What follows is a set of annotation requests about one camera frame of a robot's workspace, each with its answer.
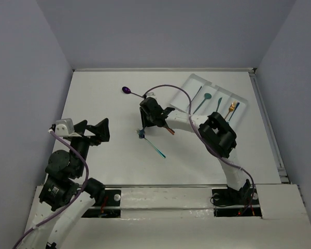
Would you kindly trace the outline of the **iridescent metal fork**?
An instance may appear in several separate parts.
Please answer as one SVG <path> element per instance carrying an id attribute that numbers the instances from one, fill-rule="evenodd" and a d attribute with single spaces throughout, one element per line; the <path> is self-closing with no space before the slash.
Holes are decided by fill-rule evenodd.
<path id="1" fill-rule="evenodd" d="M 156 146 L 154 146 L 146 137 L 144 129 L 136 129 L 136 133 L 138 134 L 139 139 L 145 140 L 162 158 L 166 158 L 166 155 L 163 154 Z"/>

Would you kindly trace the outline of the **dark teal chopstick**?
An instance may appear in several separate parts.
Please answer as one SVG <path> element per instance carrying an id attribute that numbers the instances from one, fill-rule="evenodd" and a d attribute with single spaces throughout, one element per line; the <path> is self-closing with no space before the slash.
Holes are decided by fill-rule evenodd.
<path id="1" fill-rule="evenodd" d="M 199 94 L 200 90 L 202 89 L 202 86 L 199 87 L 198 91 L 195 93 L 195 95 L 193 96 L 193 98 L 191 99 L 191 105 L 192 102 L 194 101 L 194 99 L 197 97 L 197 95 Z"/>

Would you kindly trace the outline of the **teal plastic spoon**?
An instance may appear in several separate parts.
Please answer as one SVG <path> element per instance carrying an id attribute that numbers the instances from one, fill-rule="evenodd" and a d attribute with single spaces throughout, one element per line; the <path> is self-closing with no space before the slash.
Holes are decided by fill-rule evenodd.
<path id="1" fill-rule="evenodd" d="M 205 103 L 205 101 L 210 100 L 212 98 L 212 95 L 208 92 L 206 92 L 203 96 L 203 100 L 202 102 L 198 105 L 198 107 L 194 110 L 193 114 L 195 114 L 200 108 L 201 106 Z"/>

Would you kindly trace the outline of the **teal plastic knife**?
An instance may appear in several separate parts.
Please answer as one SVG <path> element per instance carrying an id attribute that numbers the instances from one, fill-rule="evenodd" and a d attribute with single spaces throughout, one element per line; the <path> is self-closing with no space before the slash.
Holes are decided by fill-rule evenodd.
<path id="1" fill-rule="evenodd" d="M 219 107 L 220 107 L 221 101 L 222 101 L 222 97 L 220 97 L 220 98 L 218 99 L 218 102 L 217 102 L 217 108 L 216 108 L 216 112 L 218 112 L 218 110 L 219 110 Z"/>

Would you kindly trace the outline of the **gold metal fork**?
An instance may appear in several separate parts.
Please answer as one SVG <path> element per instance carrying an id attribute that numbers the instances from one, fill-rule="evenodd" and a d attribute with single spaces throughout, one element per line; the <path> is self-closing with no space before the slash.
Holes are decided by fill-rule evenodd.
<path id="1" fill-rule="evenodd" d="M 231 103 L 231 105 L 228 109 L 228 113 L 226 114 L 224 119 L 226 119 L 228 117 L 228 115 L 235 110 L 236 106 L 237 106 L 237 101 L 234 101 Z"/>

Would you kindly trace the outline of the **blue metal fork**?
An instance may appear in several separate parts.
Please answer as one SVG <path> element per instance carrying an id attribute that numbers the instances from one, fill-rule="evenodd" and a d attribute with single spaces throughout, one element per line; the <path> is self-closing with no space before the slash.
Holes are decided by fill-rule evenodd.
<path id="1" fill-rule="evenodd" d="M 240 105 L 240 102 L 237 102 L 237 106 L 236 106 L 235 110 L 234 110 L 233 112 L 230 113 L 230 117 L 229 117 L 229 119 L 227 120 L 227 123 L 229 123 L 229 122 L 231 121 L 231 119 L 232 119 L 234 113 L 236 112 L 237 108 L 239 107 L 239 105 Z"/>

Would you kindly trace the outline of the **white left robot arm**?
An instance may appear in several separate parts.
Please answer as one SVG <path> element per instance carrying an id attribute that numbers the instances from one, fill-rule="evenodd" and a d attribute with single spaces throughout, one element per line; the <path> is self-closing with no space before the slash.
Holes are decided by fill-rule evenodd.
<path id="1" fill-rule="evenodd" d="M 92 205 L 103 202 L 105 185 L 89 177 L 86 163 L 89 148 L 109 142 L 109 120 L 96 125 L 70 118 L 56 121 L 49 133 L 67 150 L 53 152 L 46 166 L 47 179 L 39 195 L 51 214 L 34 224 L 23 248 L 60 248 L 77 221 Z"/>

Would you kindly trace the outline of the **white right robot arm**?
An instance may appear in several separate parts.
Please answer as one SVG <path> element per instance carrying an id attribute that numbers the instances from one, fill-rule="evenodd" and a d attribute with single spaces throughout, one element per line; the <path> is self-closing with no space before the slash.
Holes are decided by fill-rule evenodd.
<path id="1" fill-rule="evenodd" d="M 176 130 L 195 133 L 209 153 L 218 158 L 227 180 L 228 197 L 233 203 L 241 203 L 253 186 L 248 173 L 238 166 L 237 135 L 218 112 L 209 116 L 191 115 L 173 107 L 163 109 L 156 99 L 147 97 L 139 104 L 142 128 L 165 128 L 171 134 Z"/>

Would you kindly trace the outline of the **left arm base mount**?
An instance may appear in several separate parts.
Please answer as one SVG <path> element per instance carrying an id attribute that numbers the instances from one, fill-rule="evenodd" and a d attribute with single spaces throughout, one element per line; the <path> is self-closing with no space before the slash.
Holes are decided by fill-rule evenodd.
<path id="1" fill-rule="evenodd" d="M 83 218 L 120 218 L 121 217 L 121 190 L 106 189 L 102 201 L 97 201 L 89 208 Z"/>

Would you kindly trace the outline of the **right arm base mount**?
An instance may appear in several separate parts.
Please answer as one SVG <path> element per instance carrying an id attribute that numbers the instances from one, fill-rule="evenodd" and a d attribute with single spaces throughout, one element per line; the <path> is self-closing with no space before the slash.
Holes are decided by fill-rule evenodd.
<path id="1" fill-rule="evenodd" d="M 228 188 L 212 190 L 210 203 L 215 217 L 262 217 L 258 192 L 248 189 L 242 198 L 234 196 Z"/>

